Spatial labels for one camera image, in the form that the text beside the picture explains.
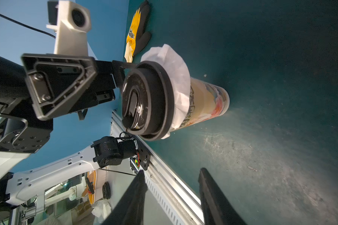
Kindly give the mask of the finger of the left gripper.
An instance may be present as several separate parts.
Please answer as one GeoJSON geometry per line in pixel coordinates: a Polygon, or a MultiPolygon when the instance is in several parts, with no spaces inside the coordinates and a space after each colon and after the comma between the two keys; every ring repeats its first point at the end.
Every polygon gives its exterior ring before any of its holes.
{"type": "Polygon", "coordinates": [[[97,77],[93,57],[58,54],[21,56],[36,117],[48,121],[69,114],[97,77]]]}

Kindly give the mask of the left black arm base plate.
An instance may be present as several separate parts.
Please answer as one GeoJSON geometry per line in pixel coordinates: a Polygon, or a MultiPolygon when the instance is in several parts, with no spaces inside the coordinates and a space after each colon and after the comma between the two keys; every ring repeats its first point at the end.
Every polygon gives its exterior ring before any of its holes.
{"type": "Polygon", "coordinates": [[[146,171],[150,165],[150,158],[152,155],[150,147],[140,137],[135,136],[134,139],[136,144],[136,154],[134,155],[134,158],[137,158],[140,164],[140,170],[146,171]]]}

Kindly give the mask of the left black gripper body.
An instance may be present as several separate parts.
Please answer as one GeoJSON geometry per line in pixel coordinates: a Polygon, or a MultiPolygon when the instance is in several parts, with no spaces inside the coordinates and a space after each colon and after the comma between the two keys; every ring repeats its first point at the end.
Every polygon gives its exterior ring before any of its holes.
{"type": "MultiPolygon", "coordinates": [[[[98,75],[72,107],[84,120],[87,111],[115,100],[115,89],[123,87],[125,69],[135,64],[122,61],[98,61],[98,75]]],[[[49,139],[54,118],[41,121],[36,117],[22,65],[0,57],[0,152],[36,153],[49,139]]]]}

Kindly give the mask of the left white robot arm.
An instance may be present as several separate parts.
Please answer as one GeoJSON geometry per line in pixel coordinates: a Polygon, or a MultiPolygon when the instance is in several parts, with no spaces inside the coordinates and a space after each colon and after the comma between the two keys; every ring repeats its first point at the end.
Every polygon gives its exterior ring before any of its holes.
{"type": "Polygon", "coordinates": [[[0,57],[0,222],[43,197],[52,185],[85,172],[117,166],[136,154],[130,137],[103,137],[74,155],[26,172],[10,170],[49,140],[54,118],[115,99],[133,63],[89,56],[24,54],[22,65],[0,57]]]}

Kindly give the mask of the round white leak-proof paper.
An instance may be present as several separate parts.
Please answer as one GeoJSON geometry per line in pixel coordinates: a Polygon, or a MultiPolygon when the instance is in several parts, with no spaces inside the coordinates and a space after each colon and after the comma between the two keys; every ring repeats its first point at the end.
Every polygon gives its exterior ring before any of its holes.
{"type": "Polygon", "coordinates": [[[162,47],[152,47],[141,57],[141,61],[153,61],[160,64],[167,72],[174,95],[174,115],[170,120],[168,131],[162,139],[168,138],[170,132],[180,128],[189,110],[191,78],[183,58],[172,47],[165,44],[162,47]]]}

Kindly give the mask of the printed paper milk tea cup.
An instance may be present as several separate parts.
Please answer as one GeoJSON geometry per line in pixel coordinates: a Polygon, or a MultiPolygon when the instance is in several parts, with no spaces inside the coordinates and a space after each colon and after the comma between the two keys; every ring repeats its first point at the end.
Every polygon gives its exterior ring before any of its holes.
{"type": "Polygon", "coordinates": [[[191,78],[189,109],[179,128],[221,116],[229,105],[230,97],[224,88],[191,78]]]}

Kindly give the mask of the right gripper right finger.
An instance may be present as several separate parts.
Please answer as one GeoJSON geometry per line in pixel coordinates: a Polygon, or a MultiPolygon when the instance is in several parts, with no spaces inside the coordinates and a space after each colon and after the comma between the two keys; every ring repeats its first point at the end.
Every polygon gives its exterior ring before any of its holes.
{"type": "Polygon", "coordinates": [[[200,169],[201,209],[206,225],[245,225],[206,168],[200,169]]]}

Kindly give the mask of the black plastic cup lid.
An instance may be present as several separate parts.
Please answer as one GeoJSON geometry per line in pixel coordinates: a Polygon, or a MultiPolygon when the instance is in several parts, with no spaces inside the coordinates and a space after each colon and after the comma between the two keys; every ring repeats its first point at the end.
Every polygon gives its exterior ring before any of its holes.
{"type": "Polygon", "coordinates": [[[156,141],[168,133],[173,117],[174,93],[169,75],[159,63],[139,63],[124,80],[124,129],[146,141],[156,141]]]}

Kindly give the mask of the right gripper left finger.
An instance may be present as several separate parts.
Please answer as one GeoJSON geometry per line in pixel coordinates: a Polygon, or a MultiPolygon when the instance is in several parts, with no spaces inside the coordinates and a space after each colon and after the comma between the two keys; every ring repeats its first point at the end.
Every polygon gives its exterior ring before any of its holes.
{"type": "Polygon", "coordinates": [[[142,225],[146,192],[145,174],[140,170],[102,225],[142,225]]]}

